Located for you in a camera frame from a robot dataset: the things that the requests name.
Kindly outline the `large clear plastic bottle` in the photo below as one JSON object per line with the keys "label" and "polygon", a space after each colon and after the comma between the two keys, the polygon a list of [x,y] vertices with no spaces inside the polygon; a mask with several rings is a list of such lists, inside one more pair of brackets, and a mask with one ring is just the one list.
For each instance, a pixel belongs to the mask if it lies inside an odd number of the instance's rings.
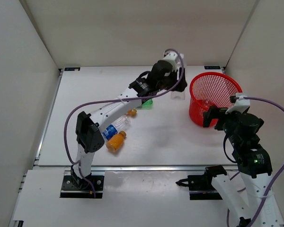
{"label": "large clear plastic bottle", "polygon": [[170,93],[170,98],[172,100],[185,100],[185,92],[172,91]]}

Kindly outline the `red mesh plastic bin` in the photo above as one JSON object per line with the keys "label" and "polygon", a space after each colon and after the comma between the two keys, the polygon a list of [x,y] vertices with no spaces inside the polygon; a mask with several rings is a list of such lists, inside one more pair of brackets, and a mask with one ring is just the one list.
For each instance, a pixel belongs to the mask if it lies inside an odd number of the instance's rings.
{"label": "red mesh plastic bin", "polygon": [[232,106],[230,97],[241,93],[242,88],[231,77],[218,72],[203,72],[190,83],[189,117],[193,123],[203,126],[203,112],[207,111],[200,105],[200,100],[210,99],[216,107]]}

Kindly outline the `small red cap bottle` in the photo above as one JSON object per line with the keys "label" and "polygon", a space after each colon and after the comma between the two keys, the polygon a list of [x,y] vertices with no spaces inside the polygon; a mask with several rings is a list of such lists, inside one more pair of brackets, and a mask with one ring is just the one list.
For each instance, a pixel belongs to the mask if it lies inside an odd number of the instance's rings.
{"label": "small red cap bottle", "polygon": [[202,99],[202,100],[200,100],[200,105],[205,110],[208,110],[211,106],[215,106],[213,101],[211,101],[210,99]]}

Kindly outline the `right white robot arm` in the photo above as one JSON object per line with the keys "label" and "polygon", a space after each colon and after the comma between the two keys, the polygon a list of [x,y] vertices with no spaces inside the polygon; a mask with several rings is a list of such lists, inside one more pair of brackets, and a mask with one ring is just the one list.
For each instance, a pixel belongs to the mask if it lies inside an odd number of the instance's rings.
{"label": "right white robot arm", "polygon": [[211,106],[203,113],[203,126],[208,127],[213,119],[217,120],[215,129],[224,131],[230,141],[232,156],[238,166],[239,174],[245,185],[247,201],[233,186],[222,166],[206,168],[203,183],[208,189],[215,189],[237,219],[237,226],[280,227],[284,225],[280,209],[272,189],[272,165],[269,154],[259,144],[258,130],[263,120],[247,111],[227,112],[226,108]]}

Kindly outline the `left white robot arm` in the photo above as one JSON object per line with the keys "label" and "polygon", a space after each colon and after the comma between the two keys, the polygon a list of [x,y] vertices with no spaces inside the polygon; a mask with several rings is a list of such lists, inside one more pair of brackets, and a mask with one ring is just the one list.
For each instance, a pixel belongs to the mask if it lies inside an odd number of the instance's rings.
{"label": "left white robot arm", "polygon": [[79,190],[94,191],[91,164],[96,151],[105,143],[102,133],[126,112],[158,97],[158,92],[183,92],[187,87],[185,66],[175,60],[159,60],[150,71],[140,74],[117,99],[103,101],[104,106],[91,112],[81,112],[76,121],[76,160],[71,161],[71,179]]}

